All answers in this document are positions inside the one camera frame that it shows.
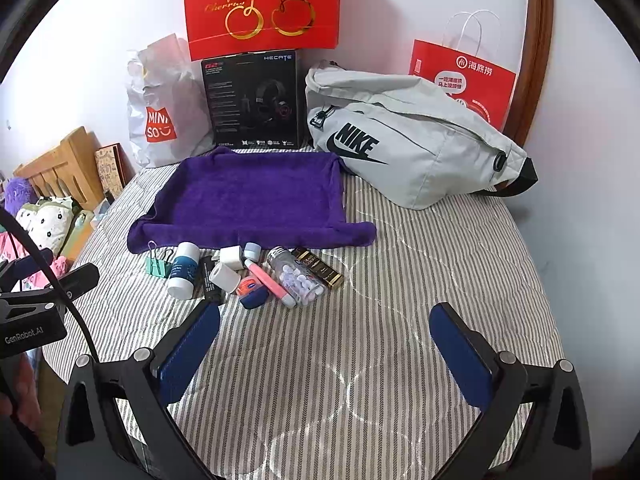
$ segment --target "white waist bag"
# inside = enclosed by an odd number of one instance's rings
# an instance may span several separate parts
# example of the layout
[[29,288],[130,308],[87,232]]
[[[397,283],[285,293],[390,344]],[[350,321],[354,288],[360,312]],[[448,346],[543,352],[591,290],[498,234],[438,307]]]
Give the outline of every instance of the white waist bag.
[[521,147],[423,78],[323,61],[306,76],[306,100],[316,149],[339,155],[399,206],[425,209],[448,194],[514,196],[538,180]]

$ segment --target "miniso bag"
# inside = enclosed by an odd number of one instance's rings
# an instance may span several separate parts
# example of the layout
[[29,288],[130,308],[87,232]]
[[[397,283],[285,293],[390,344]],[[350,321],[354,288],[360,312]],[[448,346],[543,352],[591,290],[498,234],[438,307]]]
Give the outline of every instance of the miniso bag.
[[399,206],[425,209],[449,194],[514,196],[538,180],[522,148],[420,77],[323,61],[306,76],[306,100],[316,148]]
[[175,34],[133,52],[127,72],[129,140],[140,166],[167,166],[212,149],[207,102]]

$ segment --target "purple towel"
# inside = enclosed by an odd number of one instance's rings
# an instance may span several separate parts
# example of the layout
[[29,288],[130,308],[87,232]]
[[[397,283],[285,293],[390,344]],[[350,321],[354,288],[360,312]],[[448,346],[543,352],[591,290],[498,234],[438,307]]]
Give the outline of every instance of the purple towel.
[[132,253],[192,242],[219,249],[254,242],[263,249],[366,246],[370,222],[349,224],[342,207],[340,158],[333,153],[235,153],[218,147],[188,158],[133,222]]

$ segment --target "headset image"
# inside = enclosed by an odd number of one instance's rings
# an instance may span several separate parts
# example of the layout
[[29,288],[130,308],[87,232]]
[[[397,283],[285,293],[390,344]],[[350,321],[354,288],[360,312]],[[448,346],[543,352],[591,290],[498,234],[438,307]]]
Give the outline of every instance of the headset image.
[[[276,89],[275,95],[270,98],[265,97],[270,88]],[[286,94],[287,89],[280,81],[267,79],[255,91],[255,113],[252,109],[252,101],[246,95],[241,100],[242,113],[262,124],[273,123],[273,121],[288,121],[291,117],[291,106],[284,100]]]

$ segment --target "striped mattress cover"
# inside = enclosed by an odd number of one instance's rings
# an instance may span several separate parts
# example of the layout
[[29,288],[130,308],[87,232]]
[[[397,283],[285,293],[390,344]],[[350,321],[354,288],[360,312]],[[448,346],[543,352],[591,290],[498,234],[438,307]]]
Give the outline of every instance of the striped mattress cover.
[[[174,169],[140,172],[76,261],[100,270],[98,287],[76,305],[103,361],[154,346],[199,301],[169,297],[164,281],[146,274],[145,255],[126,247],[130,225]],[[430,339],[429,310],[440,301],[524,363],[562,357],[542,284],[502,200],[452,196],[412,211],[344,176],[344,203],[348,221],[378,228],[370,247],[322,251],[344,285],[295,310],[271,300],[247,311],[229,299],[187,393],[168,407],[217,475],[431,478],[478,415]],[[71,316],[65,323],[68,337],[46,346],[44,357],[68,381],[88,348]],[[119,403],[127,431],[143,440],[128,404]],[[496,463],[510,456],[526,415],[523,406]]]

